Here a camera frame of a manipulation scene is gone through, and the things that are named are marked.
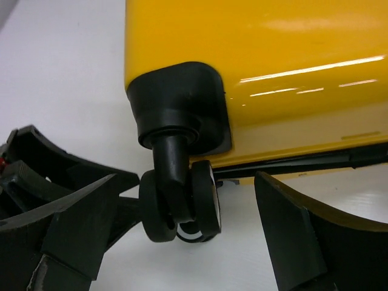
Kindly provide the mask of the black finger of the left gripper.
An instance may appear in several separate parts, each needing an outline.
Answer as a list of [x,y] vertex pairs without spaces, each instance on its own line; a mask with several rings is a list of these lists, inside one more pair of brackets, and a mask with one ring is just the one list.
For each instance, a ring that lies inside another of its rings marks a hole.
[[80,239],[111,248],[140,222],[135,198],[121,197],[131,189],[116,174],[107,175],[79,190],[70,190],[44,179],[22,162],[8,165],[1,174],[1,187],[19,214],[1,221],[2,232],[28,232],[44,226],[54,235],[50,243]]
[[5,160],[9,164],[22,161],[39,176],[70,190],[79,190],[111,174],[123,178],[130,188],[139,184],[135,173],[67,153],[33,125],[11,131],[6,142]]

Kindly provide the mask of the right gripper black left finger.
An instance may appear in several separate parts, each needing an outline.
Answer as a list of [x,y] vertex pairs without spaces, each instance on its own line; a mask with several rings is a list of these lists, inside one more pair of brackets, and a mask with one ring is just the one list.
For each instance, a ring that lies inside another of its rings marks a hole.
[[89,290],[106,244],[86,248],[76,239],[54,246],[53,238],[44,226],[1,231],[1,290]]

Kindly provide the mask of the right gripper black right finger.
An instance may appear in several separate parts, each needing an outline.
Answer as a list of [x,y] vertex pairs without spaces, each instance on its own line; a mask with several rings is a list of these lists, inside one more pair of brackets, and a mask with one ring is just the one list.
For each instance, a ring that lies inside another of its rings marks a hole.
[[343,212],[257,172],[278,290],[387,290],[387,224]]

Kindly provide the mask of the yellow suitcase with grey lining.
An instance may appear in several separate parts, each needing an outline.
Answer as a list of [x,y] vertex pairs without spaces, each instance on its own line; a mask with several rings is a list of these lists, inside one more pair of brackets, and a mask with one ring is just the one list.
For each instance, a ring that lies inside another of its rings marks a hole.
[[216,183],[387,162],[386,1],[127,1],[149,239],[221,230]]

